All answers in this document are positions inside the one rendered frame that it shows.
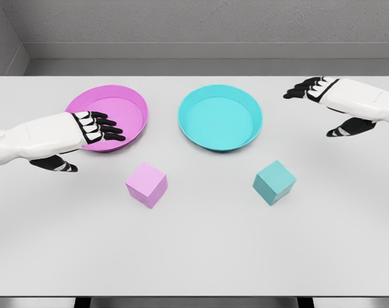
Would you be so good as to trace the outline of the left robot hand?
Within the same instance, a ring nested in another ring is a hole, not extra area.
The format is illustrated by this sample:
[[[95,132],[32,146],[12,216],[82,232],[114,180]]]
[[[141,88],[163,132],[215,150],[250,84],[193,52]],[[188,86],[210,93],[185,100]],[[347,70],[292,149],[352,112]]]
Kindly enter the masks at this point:
[[[61,155],[99,141],[125,141],[117,123],[100,112],[62,112],[24,124],[27,136],[19,154],[33,166],[76,173],[78,168]]]

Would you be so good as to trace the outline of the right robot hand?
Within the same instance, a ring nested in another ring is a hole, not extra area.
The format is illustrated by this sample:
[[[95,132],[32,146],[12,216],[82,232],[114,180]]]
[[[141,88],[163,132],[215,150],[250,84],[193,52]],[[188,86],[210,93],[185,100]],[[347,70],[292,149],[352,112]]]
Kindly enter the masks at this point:
[[[352,117],[326,133],[327,137],[349,137],[375,128],[386,119],[385,91],[348,78],[308,78],[283,95],[285,99],[308,99]]]

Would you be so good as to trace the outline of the pink round plate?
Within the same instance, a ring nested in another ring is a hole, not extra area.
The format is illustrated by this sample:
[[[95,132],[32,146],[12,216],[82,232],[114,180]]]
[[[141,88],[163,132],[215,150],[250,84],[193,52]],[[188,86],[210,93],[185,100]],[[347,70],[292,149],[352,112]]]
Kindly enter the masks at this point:
[[[89,89],[74,98],[66,111],[101,112],[123,130],[125,141],[99,141],[83,147],[98,152],[115,151],[127,146],[140,135],[148,119],[145,99],[135,90],[122,85],[103,85]]]

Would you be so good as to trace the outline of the pink cube block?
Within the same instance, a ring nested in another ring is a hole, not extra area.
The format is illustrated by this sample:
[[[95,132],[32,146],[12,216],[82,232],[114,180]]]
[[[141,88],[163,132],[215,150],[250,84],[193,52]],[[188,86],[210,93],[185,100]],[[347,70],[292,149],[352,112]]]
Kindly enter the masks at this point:
[[[143,162],[126,180],[129,194],[152,209],[168,188],[167,175]]]

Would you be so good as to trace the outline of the teal cube block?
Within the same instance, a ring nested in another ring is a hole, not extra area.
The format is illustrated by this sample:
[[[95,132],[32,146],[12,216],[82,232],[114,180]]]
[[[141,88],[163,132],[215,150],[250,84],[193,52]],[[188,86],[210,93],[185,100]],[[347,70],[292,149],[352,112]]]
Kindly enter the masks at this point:
[[[296,181],[294,174],[276,160],[256,174],[252,187],[269,205],[273,205],[291,191]]]

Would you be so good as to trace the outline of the cyan round plate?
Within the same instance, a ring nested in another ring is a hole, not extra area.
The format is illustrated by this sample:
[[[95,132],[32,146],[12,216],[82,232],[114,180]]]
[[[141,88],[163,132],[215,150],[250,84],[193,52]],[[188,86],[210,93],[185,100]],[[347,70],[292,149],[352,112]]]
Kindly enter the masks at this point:
[[[178,110],[181,131],[212,151],[232,151],[253,141],[263,113],[246,91],[230,85],[208,85],[187,95]]]

